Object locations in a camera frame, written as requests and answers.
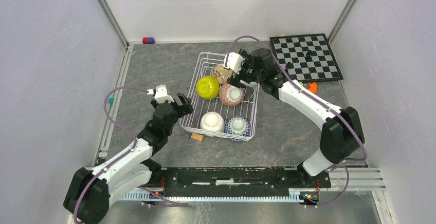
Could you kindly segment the red floral pattern bowl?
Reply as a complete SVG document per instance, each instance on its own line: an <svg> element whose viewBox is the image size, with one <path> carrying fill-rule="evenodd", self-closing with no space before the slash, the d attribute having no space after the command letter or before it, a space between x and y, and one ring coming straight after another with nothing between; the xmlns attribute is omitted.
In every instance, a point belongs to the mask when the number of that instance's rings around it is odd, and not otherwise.
<svg viewBox="0 0 436 224"><path fill-rule="evenodd" d="M244 91L225 83L220 87L219 98L225 106L234 107L242 103Z"/></svg>

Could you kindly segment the yellow-green bowl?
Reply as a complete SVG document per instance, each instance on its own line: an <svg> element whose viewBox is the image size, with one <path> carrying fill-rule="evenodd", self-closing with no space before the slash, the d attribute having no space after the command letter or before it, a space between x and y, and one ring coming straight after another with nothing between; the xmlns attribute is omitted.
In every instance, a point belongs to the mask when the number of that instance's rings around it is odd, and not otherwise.
<svg viewBox="0 0 436 224"><path fill-rule="evenodd" d="M213 76L204 76L196 83L197 94L207 100L216 98L219 95L220 84Z"/></svg>

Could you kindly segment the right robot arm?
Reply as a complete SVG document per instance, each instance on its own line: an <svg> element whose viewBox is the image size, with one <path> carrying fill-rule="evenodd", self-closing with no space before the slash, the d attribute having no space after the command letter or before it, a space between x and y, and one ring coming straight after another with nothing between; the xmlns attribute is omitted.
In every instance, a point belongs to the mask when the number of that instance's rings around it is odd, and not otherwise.
<svg viewBox="0 0 436 224"><path fill-rule="evenodd" d="M301 186L312 186L321 172L351 160L350 155L359 148L364 154L361 160L366 160L357 110L331 104L304 88L286 73L270 50L229 52L224 67L232 71L229 84L241 87L258 83L265 93L294 107L321 130L319 149L298 165L297 181Z"/></svg>

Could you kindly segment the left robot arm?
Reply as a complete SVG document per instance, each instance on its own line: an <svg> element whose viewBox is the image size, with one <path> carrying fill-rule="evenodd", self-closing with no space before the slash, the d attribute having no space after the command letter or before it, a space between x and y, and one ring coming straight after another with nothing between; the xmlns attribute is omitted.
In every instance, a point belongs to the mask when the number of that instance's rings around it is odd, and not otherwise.
<svg viewBox="0 0 436 224"><path fill-rule="evenodd" d="M116 156L91 169L78 169L71 180L63 207L77 223L99 223L110 207L126 193L147 184L161 182L158 163L151 158L168 142L173 127L193 112L191 99L178 93L181 101L152 100L152 119L134 140Z"/></svg>

